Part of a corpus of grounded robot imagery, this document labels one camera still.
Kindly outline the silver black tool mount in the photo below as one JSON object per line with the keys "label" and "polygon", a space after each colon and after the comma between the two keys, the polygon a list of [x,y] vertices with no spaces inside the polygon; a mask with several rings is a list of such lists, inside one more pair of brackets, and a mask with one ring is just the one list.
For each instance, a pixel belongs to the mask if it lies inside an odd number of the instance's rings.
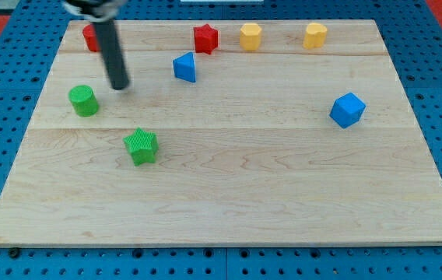
{"label": "silver black tool mount", "polygon": [[90,22],[114,19],[128,0],[62,0],[62,6],[74,16]]}

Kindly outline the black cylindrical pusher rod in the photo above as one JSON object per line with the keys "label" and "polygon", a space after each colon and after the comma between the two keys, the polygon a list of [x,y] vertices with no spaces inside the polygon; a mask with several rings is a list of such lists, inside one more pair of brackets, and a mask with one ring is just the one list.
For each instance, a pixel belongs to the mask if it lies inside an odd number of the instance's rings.
{"label": "black cylindrical pusher rod", "polygon": [[127,88],[130,82],[114,20],[93,23],[93,28],[110,87],[115,90]]}

